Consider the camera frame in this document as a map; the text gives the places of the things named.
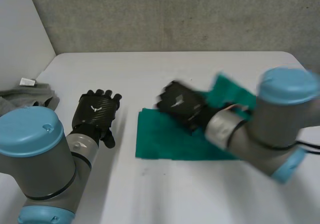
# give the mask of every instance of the table surface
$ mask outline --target table surface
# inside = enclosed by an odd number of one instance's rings
[[[137,118],[174,79],[208,90],[223,71],[253,93],[269,68],[302,67],[285,52],[69,53],[38,77],[60,97],[65,133],[79,97],[89,89],[123,96],[112,123],[116,148],[100,146],[74,224],[317,224],[320,158],[308,155],[282,186],[243,161],[148,161],[135,158]],[[320,143],[320,128],[301,139]],[[0,223],[15,223],[25,197],[0,175]]]

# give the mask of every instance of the black band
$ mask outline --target black band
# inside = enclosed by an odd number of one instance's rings
[[[71,152],[72,156],[80,158],[82,161],[84,161],[85,163],[87,163],[87,165],[89,166],[90,170],[92,168],[91,162],[83,155],[79,154],[79,153],[75,153],[75,152]]]
[[[52,194],[46,195],[44,197],[30,197],[26,194],[25,194],[25,196],[31,200],[34,200],[34,201],[44,201],[44,200],[48,200],[50,198],[54,198],[55,196],[58,196],[59,194],[63,193],[66,189],[68,189],[68,187],[71,186],[71,184],[76,179],[76,175],[77,175],[77,172],[76,172],[76,169],[74,169],[74,174],[73,174],[72,178],[70,179],[70,181],[63,188],[61,188],[60,190],[58,190]]]
[[[232,130],[232,132],[231,132],[231,134],[230,134],[230,136],[228,137],[228,140],[227,140],[227,142],[226,142],[226,149],[228,149],[229,146],[230,146],[232,136],[233,136],[233,135],[235,134],[235,132],[236,132],[243,124],[245,124],[246,122],[247,122],[247,120],[243,119],[243,120],[240,121],[240,122],[236,125],[236,127]]]
[[[265,143],[262,143],[262,142],[259,142],[257,141],[257,143],[266,148],[266,149],[269,149],[269,150],[274,150],[274,151],[285,151],[285,150],[289,150],[290,148],[293,148],[297,143],[293,143],[289,146],[286,146],[286,147],[275,147],[275,146],[270,146],[269,144],[265,144]]]

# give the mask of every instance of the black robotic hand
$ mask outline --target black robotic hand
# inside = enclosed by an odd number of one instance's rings
[[[83,94],[74,113],[72,132],[86,134],[95,140],[98,138],[98,142],[100,139],[108,148],[113,148],[116,143],[110,127],[122,96],[116,94],[111,98],[111,95],[111,90],[104,92],[101,89]]]
[[[204,97],[182,85],[178,81],[171,82],[160,95],[157,107],[160,112],[168,113],[192,132],[199,126],[206,128],[218,109],[208,107]]]

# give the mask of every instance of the teal towel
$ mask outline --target teal towel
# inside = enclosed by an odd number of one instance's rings
[[[223,74],[216,76],[211,91],[201,92],[212,107],[222,107],[227,102],[247,105],[254,109],[256,97]],[[248,119],[246,113],[239,111]],[[143,159],[172,160],[235,160],[236,158],[205,139],[201,129],[188,133],[169,115],[144,108],[139,112],[135,156]]]

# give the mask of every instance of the cable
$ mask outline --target cable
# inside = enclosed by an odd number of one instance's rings
[[[304,146],[307,146],[307,147],[310,147],[310,148],[314,148],[314,149],[320,150],[320,145],[306,143],[306,142],[303,142],[303,141],[297,141],[296,144],[301,144],[301,145],[304,145]],[[308,150],[308,149],[305,149],[305,151],[307,153],[310,153],[310,154],[320,155],[320,152],[315,152],[315,151],[311,151],[311,150]]]

